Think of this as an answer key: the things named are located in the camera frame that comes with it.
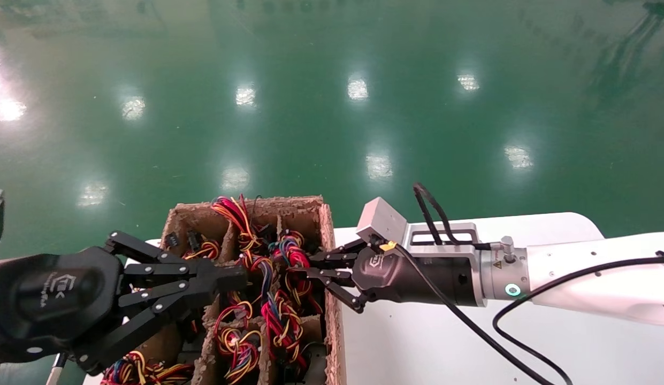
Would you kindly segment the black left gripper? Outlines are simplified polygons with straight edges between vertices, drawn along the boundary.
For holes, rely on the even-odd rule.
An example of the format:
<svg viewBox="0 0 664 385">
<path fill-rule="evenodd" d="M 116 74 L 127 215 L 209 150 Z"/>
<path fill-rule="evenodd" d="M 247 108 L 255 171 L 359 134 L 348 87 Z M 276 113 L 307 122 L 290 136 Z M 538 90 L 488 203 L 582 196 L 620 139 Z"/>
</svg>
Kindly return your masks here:
<svg viewBox="0 0 664 385">
<path fill-rule="evenodd" d="M 134 261 L 124 268 L 132 282 L 171 283 L 116 299 L 118 255 Z M 247 284 L 242 266 L 185 260 L 120 231 L 104 250 L 0 260 L 0 364 L 75 351 L 78 366 L 98 375 L 163 327 Z"/>
</svg>

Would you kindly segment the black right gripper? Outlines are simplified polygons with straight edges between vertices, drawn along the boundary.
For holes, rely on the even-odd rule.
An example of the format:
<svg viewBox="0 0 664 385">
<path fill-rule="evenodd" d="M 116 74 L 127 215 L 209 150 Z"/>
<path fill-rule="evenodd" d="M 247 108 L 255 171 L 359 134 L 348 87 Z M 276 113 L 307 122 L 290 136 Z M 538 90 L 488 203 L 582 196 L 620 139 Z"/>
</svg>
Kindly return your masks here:
<svg viewBox="0 0 664 385">
<path fill-rule="evenodd" d="M 354 240 L 329 251 L 317 252 L 309 258 L 310 266 L 315 268 L 305 269 L 307 278 L 320 281 L 327 292 L 356 313 L 364 312 L 368 298 L 371 302 L 441 304 L 439 297 L 400 251 L 393 249 L 376 254 L 367 248 L 366 241 Z M 478 305 L 469 258 L 436 255 L 415 256 L 415 260 L 424 276 L 450 302 Z M 353 265 L 353 280 L 351 272 L 319 269 Z"/>
</svg>

